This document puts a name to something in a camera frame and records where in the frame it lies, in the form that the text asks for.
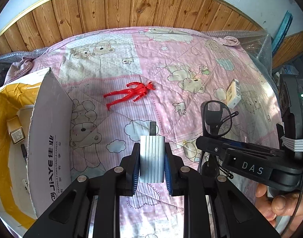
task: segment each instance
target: pink quilt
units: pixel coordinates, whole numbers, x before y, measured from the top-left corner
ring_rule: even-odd
[[[110,29],[68,38],[33,61],[33,71],[51,67],[73,99],[71,118],[71,176],[102,175],[129,155],[149,121],[170,142],[175,155],[196,168],[202,134],[200,105],[225,102],[233,78],[240,82],[242,100],[234,110],[227,138],[278,147],[276,123],[280,112],[272,88],[237,39],[213,38],[175,28]],[[103,94],[126,88],[130,82],[152,81],[156,90],[137,102],[105,104],[122,95]],[[255,184],[235,178],[235,184],[254,200]],[[139,183],[134,197],[120,199],[121,237],[183,236],[183,198],[170,197],[165,183]]]

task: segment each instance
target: silver rivet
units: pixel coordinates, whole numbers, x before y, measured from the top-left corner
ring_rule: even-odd
[[[117,166],[116,168],[114,168],[114,172],[116,172],[116,173],[121,173],[121,172],[123,172],[123,167],[121,167],[121,166]]]
[[[219,176],[218,176],[218,181],[220,181],[220,182],[225,182],[225,181],[226,181],[226,177],[223,176],[223,175],[219,175]]]
[[[181,170],[183,173],[187,173],[187,172],[190,171],[190,168],[187,167],[187,166],[182,166],[182,167],[180,168],[180,170]]]
[[[78,182],[84,182],[86,180],[86,176],[78,176],[77,180]]]

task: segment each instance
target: wood trim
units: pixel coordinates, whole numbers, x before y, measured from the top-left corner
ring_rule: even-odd
[[[260,29],[221,0],[47,0],[0,36],[0,54],[32,51],[82,33],[128,26]]]
[[[284,39],[273,57],[273,69],[294,58],[303,51],[303,31]]]

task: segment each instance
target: black cable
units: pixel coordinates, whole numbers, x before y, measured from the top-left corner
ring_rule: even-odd
[[[301,199],[303,197],[303,179],[302,179],[302,182],[301,182],[301,189],[300,189],[300,192],[299,192],[299,197],[298,197],[298,201],[297,201],[297,204],[296,204],[296,207],[295,207],[295,210],[294,210],[294,213],[292,214],[292,216],[289,218],[289,221],[285,227],[285,229],[282,231],[282,233],[280,234],[281,237],[284,236],[284,234],[287,232],[290,224],[292,223],[293,219],[295,218],[296,216],[296,213],[298,211],[298,208],[299,208],[299,205],[300,205],[300,202],[301,202]]]

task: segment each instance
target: red toy figure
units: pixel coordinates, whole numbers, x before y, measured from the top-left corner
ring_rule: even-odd
[[[114,95],[118,95],[118,94],[127,94],[127,96],[121,98],[121,99],[117,99],[111,103],[106,104],[106,107],[108,110],[110,110],[111,105],[115,105],[118,104],[120,102],[129,100],[130,98],[138,95],[137,98],[135,98],[133,101],[136,102],[137,100],[141,99],[143,96],[147,95],[148,90],[155,90],[154,85],[152,84],[152,82],[149,82],[146,86],[143,83],[140,82],[131,82],[126,84],[126,87],[132,86],[132,85],[137,85],[136,88],[129,88],[129,89],[123,89],[120,91],[113,91],[110,92],[108,94],[103,95],[104,97],[108,97],[108,96],[114,96]]]

